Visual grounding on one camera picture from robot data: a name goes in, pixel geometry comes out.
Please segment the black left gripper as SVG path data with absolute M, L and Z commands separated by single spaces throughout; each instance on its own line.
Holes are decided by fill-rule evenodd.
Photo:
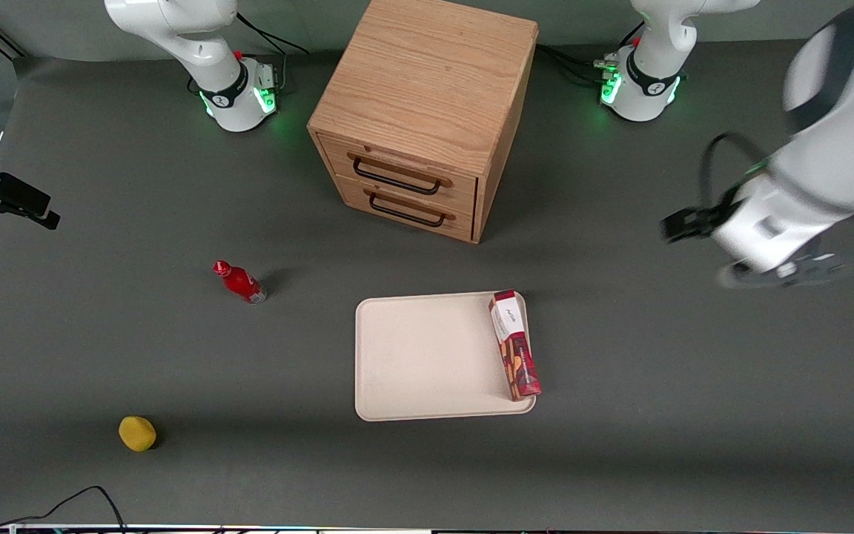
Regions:
M 661 236 L 665 243 L 673 244 L 682 240 L 707 239 L 719 227 L 728 222 L 740 202 L 736 199 L 743 185 L 734 185 L 722 193 L 714 206 L 701 208 L 682 208 L 661 220 Z

